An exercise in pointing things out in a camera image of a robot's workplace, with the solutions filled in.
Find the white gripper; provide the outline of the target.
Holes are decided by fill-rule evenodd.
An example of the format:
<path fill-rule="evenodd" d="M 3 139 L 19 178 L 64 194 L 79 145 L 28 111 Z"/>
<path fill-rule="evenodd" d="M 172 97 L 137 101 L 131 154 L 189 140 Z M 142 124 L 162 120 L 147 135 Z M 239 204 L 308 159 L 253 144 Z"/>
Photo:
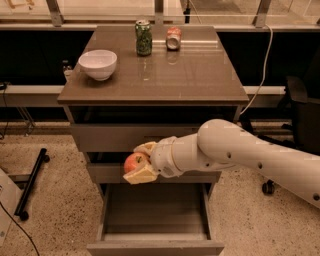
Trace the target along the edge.
<path fill-rule="evenodd" d="M 123 178 L 128 183 L 135 185 L 153 182 L 157 179 L 158 174 L 165 178 L 181 176 L 182 172 L 176 166 L 172 155 L 175 140 L 176 137 L 172 136 L 162 139 L 158 143 L 151 141 L 135 147 L 133 149 L 134 153 L 151 155 L 151 164 L 148 162 L 139 163 L 133 170 L 126 173 Z"/>

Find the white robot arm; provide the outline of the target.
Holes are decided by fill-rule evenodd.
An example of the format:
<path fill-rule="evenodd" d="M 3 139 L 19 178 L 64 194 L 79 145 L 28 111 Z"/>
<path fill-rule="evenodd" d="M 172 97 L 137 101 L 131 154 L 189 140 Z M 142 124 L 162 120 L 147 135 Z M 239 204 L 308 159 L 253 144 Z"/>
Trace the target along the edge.
<path fill-rule="evenodd" d="M 137 155 L 142 159 L 125 168 L 131 184 L 244 166 L 320 208 L 319 156 L 264 141 L 226 120 L 209 120 L 191 135 L 141 144 L 130 157 Z"/>

